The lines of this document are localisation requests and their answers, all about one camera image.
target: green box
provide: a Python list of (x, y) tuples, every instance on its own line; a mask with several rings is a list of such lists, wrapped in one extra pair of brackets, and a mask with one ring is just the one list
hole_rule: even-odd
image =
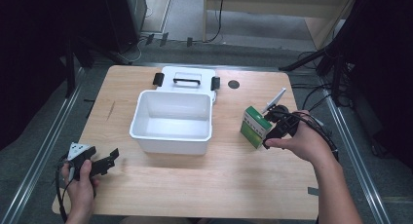
[(265, 120), (254, 107), (249, 106), (246, 108), (243, 124), (241, 125), (241, 133), (255, 148), (262, 145), (262, 140), (271, 128), (270, 122)]

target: background desk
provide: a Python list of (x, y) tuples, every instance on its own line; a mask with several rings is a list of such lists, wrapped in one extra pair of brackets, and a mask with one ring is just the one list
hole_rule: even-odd
[[(303, 17), (317, 49), (322, 48), (355, 0), (224, 0), (222, 11)], [(219, 11), (221, 0), (204, 0), (204, 40), (207, 10)]]
[[(120, 152), (116, 166), (100, 177), (96, 214), (317, 218), (318, 197), (308, 194), (318, 187), (312, 166), (287, 150), (256, 150), (240, 133), (244, 110), (261, 110), (282, 87), (287, 91), (280, 104), (296, 109), (285, 74), (217, 70), (221, 89), (207, 152), (183, 156), (144, 153), (129, 135), (137, 97), (155, 88), (160, 70), (113, 66), (107, 73), (80, 139), (96, 146), (97, 159), (116, 147)], [(240, 87), (230, 89), (231, 80)], [(53, 210), (58, 213), (56, 201)]]

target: person's right hand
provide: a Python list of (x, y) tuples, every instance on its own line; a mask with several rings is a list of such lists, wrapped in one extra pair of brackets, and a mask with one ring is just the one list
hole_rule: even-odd
[[(295, 113), (302, 113), (300, 116), (310, 121), (307, 110), (296, 111)], [(299, 158), (310, 162), (313, 166), (334, 159), (327, 142), (302, 121), (298, 124), (297, 133), (292, 138), (270, 138), (265, 144), (269, 147), (291, 150)]]

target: hand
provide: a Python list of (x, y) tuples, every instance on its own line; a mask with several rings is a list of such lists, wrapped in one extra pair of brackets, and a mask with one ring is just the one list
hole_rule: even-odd
[[(296, 113), (302, 113), (300, 115), (302, 118), (311, 121), (307, 116), (309, 114), (307, 110), (297, 111)], [(271, 138), (265, 144), (269, 147), (291, 150), (296, 156), (310, 162), (313, 166), (326, 161), (330, 163), (331, 159), (334, 159), (327, 142), (302, 121), (298, 124), (297, 133), (294, 134), (294, 137), (290, 139)]]
[[(89, 223), (89, 219), (94, 211), (94, 188), (89, 175), (92, 170), (92, 162), (85, 160), (80, 169), (80, 179), (73, 179), (67, 187), (67, 193), (72, 204), (70, 214), (66, 223)], [(67, 186), (69, 183), (69, 164), (64, 164), (61, 174)]]

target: white box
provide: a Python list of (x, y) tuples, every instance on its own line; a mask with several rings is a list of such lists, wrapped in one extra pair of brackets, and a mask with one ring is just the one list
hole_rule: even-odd
[(212, 101), (205, 93), (144, 91), (130, 135), (150, 153), (202, 155), (212, 135)]

